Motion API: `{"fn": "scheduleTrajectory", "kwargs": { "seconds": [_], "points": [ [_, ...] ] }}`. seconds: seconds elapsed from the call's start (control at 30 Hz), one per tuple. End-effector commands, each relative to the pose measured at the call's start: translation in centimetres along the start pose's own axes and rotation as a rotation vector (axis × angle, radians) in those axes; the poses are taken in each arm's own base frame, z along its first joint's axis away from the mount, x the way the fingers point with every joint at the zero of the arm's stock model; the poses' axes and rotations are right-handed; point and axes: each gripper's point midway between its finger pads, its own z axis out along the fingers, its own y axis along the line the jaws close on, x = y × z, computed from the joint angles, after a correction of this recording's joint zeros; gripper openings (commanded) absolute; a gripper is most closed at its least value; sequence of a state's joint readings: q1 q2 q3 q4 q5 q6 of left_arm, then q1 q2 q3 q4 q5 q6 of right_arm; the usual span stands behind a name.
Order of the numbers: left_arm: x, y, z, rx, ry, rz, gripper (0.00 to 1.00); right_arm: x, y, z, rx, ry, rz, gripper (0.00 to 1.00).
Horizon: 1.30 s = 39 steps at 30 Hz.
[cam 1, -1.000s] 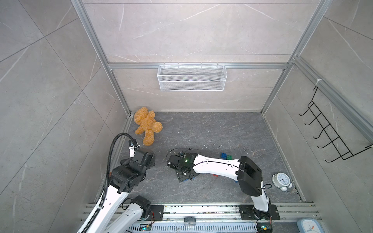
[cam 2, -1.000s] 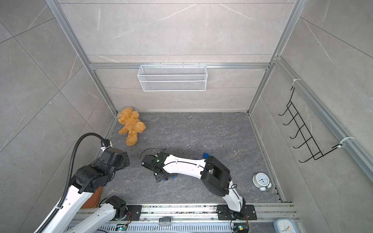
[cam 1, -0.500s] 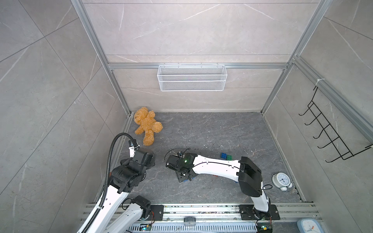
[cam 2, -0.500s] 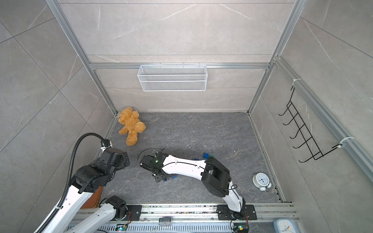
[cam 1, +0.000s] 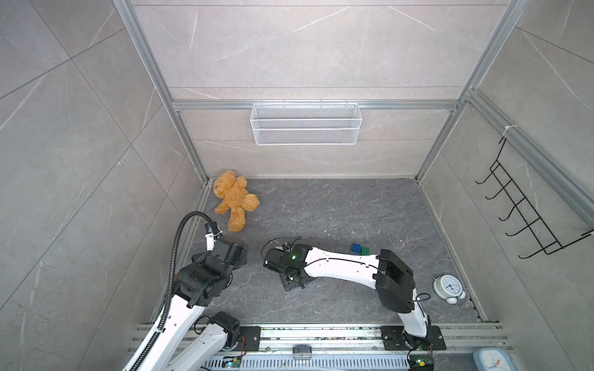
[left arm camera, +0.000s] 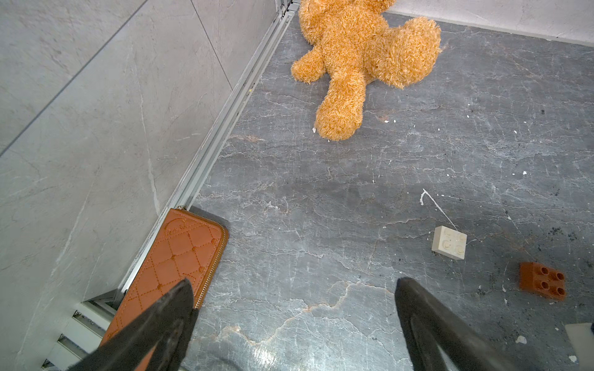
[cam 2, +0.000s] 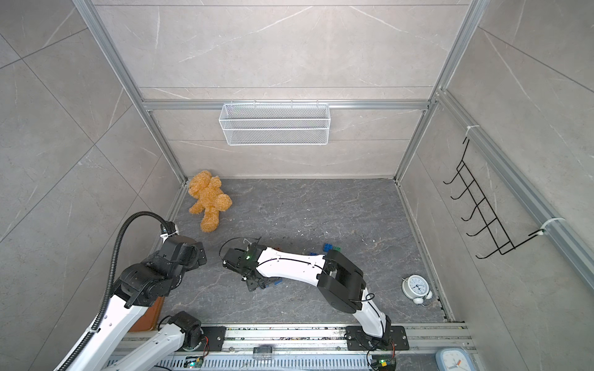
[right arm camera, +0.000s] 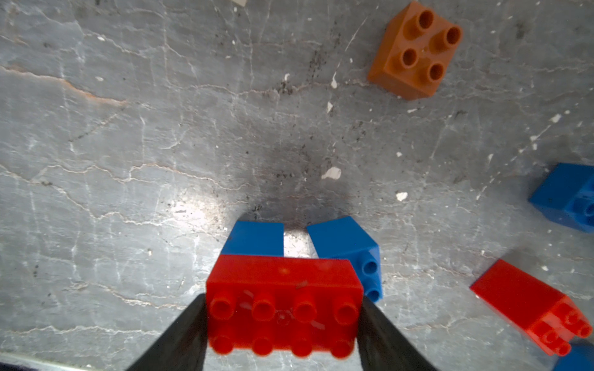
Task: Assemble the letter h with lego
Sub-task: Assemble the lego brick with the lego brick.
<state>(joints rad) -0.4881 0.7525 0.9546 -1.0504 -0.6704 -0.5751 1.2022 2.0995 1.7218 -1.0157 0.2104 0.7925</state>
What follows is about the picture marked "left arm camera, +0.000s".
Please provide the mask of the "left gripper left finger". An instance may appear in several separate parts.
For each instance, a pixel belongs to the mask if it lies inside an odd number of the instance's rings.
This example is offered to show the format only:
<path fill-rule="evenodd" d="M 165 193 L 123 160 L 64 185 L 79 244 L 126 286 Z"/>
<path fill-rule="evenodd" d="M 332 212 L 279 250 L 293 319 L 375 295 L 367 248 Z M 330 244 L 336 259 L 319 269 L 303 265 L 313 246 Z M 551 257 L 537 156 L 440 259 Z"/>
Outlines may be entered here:
<path fill-rule="evenodd" d="M 150 355 L 148 370 L 178 370 L 187 354 L 198 314 L 192 286 L 185 278 L 71 369 L 135 370 Z"/>

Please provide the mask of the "orange lego brick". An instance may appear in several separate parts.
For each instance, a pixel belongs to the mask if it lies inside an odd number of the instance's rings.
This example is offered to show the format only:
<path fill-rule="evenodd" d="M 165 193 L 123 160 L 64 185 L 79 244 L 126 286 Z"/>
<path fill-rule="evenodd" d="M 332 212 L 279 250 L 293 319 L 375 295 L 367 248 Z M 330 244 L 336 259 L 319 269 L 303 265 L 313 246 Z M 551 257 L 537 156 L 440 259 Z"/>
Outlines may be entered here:
<path fill-rule="evenodd" d="M 567 296 L 566 276 L 558 270 L 536 262 L 520 263 L 519 288 L 555 301 Z"/>

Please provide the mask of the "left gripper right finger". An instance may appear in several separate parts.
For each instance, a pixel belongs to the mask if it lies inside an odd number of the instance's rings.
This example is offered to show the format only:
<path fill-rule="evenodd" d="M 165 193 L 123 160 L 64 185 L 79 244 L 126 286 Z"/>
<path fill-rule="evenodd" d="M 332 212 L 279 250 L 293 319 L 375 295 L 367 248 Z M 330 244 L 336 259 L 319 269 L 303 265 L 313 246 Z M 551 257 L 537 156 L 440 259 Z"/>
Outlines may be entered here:
<path fill-rule="evenodd" d="M 459 370 L 519 370 L 412 278 L 394 293 L 409 358 L 415 370 L 446 370 L 447 355 Z"/>

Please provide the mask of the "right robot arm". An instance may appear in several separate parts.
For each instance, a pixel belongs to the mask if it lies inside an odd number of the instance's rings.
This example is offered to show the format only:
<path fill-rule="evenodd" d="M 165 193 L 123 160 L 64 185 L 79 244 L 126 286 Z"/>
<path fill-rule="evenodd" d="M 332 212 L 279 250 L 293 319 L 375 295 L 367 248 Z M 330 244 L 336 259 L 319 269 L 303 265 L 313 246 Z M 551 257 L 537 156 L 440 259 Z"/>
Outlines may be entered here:
<path fill-rule="evenodd" d="M 565 325 L 580 370 L 593 370 L 593 323 Z"/>

